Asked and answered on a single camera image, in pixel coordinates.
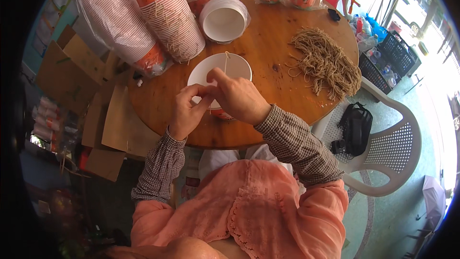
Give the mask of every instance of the white paper bowl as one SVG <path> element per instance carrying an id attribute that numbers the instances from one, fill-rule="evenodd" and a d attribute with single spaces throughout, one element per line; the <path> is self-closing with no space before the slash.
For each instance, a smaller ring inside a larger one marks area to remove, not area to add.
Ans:
<path id="1" fill-rule="evenodd" d="M 230 78 L 243 77 L 250 81 L 253 79 L 253 73 L 249 63 L 243 57 L 230 53 L 229 59 L 227 59 L 227 75 Z M 216 85 L 216 83 L 207 83 L 206 76 L 211 69 L 218 67 L 224 70 L 225 67 L 225 53 L 218 53 L 211 55 L 203 59 L 200 63 L 193 68 L 190 73 L 189 80 L 187 85 L 193 85 L 195 83 L 201 84 L 203 86 Z M 194 96 L 192 98 L 193 103 L 198 104 L 201 101 L 201 97 Z M 219 103 L 214 100 L 211 103 L 211 110 L 220 109 Z"/>
<path id="2" fill-rule="evenodd" d="M 216 4 L 204 14 L 203 31 L 214 41 L 232 41 L 240 37 L 245 28 L 246 18 L 233 4 Z"/>

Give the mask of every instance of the white plastic chair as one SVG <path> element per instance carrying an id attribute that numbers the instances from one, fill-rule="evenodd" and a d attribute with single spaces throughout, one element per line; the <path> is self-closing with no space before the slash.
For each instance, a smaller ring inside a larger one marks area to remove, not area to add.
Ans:
<path id="1" fill-rule="evenodd" d="M 347 186 L 368 196 L 386 196 L 403 186 L 417 167 L 422 147 L 420 128 L 414 114 L 404 104 L 388 98 L 364 77 L 361 87 L 401 113 L 402 119 L 388 129 L 371 134 L 366 151 L 360 156 L 353 159 L 348 159 L 344 153 L 335 156 L 339 160 L 339 168 L 345 172 L 343 181 Z M 346 100 L 341 102 L 312 127 L 312 133 L 329 149 L 332 141 L 342 139 L 342 129 L 337 127 L 337 123 L 348 105 Z M 358 170 L 377 170 L 390 180 L 383 186 L 368 186 L 349 175 Z"/>

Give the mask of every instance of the pink blouse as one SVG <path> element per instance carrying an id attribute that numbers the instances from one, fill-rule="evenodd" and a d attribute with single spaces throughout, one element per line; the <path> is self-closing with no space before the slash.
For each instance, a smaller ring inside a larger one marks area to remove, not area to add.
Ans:
<path id="1" fill-rule="evenodd" d="M 343 181 L 306 187 L 264 160 L 238 160 L 211 172 L 195 198 L 177 210 L 140 201 L 133 215 L 132 246 L 165 246 L 191 236 L 205 242 L 233 236 L 251 258 L 340 258 L 348 207 Z"/>

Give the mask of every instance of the hand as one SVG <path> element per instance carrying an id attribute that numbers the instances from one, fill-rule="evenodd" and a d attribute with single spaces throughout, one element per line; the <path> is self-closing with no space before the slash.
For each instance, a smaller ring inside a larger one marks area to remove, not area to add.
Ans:
<path id="1" fill-rule="evenodd" d="M 207 74 L 206 81 L 211 83 L 213 80 L 217 81 L 217 87 L 207 86 L 207 91 L 230 116 L 252 125 L 258 125 L 267 118 L 271 105 L 251 81 L 241 77 L 230 78 L 220 68 L 214 68 Z"/>
<path id="2" fill-rule="evenodd" d="M 193 96 L 202 98 L 196 106 L 190 103 Z M 213 100 L 214 97 L 208 94 L 203 85 L 193 84 L 181 89 L 176 95 L 176 104 L 168 128 L 169 134 L 176 140 L 184 140 L 198 126 Z"/>

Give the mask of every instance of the black bag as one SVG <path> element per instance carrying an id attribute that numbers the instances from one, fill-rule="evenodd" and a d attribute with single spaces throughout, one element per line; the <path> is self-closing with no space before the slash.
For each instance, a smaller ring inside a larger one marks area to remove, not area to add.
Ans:
<path id="1" fill-rule="evenodd" d="M 350 104 L 342 115 L 338 127 L 343 131 L 345 151 L 353 156 L 359 156 L 368 145 L 372 114 L 359 102 Z"/>

